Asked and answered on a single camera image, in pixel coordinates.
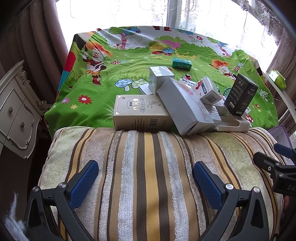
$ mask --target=screw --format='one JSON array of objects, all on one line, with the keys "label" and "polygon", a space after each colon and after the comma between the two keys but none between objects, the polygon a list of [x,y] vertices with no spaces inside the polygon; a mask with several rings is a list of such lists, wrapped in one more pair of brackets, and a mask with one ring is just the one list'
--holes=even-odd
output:
[{"label": "screw", "polygon": [[232,190],[232,189],[233,189],[233,185],[230,184],[230,183],[227,183],[225,186],[226,186],[226,188],[227,188],[228,190]]},{"label": "screw", "polygon": [[35,187],[32,188],[32,191],[33,192],[37,192],[38,190],[39,190],[39,187],[38,186],[35,186]]},{"label": "screw", "polygon": [[58,185],[59,188],[64,188],[65,186],[66,186],[66,183],[60,183],[60,184]]},{"label": "screw", "polygon": [[260,192],[260,189],[258,187],[254,187],[253,190],[254,192],[257,192],[257,193]]}]

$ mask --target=blue gripper pad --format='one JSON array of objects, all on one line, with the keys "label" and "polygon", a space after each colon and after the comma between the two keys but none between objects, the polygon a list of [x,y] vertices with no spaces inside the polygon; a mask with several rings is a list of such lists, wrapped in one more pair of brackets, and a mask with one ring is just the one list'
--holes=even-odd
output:
[{"label": "blue gripper pad", "polygon": [[223,207],[222,194],[213,180],[198,162],[194,165],[193,173],[210,206],[220,211]]},{"label": "blue gripper pad", "polygon": [[274,150],[276,153],[282,156],[285,156],[287,158],[293,158],[294,152],[289,147],[276,143],[274,144]]},{"label": "blue gripper pad", "polygon": [[96,177],[98,176],[98,173],[99,166],[97,162],[94,161],[85,171],[83,176],[80,178],[80,180],[77,182],[72,192],[70,193],[69,206],[72,210],[81,206]]}]

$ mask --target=dark floor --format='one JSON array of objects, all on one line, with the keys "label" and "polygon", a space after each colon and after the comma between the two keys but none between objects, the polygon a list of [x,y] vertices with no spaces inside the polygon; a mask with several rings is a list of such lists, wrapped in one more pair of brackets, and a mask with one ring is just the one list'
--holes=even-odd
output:
[{"label": "dark floor", "polygon": [[51,140],[39,138],[35,150],[27,160],[3,147],[0,156],[0,218],[3,220],[18,194],[16,217],[24,218],[27,198],[38,180],[45,163]]}]

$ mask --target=hand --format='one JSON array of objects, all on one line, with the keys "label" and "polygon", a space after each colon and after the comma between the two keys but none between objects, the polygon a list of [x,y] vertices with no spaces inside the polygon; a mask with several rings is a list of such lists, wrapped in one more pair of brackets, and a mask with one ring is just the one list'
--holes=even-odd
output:
[{"label": "hand", "polygon": [[90,65],[90,64],[86,64],[85,67],[86,67],[87,70],[91,70],[91,71],[96,70],[96,68],[94,66]]},{"label": "hand", "polygon": [[83,53],[82,58],[87,59],[88,56],[89,56],[89,53],[88,53],[87,51],[85,51],[85,52]]}]

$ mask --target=orange hair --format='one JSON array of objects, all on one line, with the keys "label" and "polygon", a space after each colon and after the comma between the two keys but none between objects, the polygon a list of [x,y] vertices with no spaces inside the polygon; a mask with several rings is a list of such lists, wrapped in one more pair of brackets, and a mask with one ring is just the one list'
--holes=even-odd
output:
[{"label": "orange hair", "polygon": [[97,49],[97,50],[100,50],[101,52],[105,53],[107,56],[112,56],[111,52],[104,49],[104,47],[102,45],[100,45],[99,43],[97,42],[92,42],[92,41],[89,41],[85,44],[85,46],[88,48],[88,49]]},{"label": "orange hair", "polygon": [[213,59],[212,60],[212,65],[213,67],[215,67],[216,69],[218,69],[221,66],[229,66],[229,63],[225,62],[225,61],[221,61],[219,59]]}]

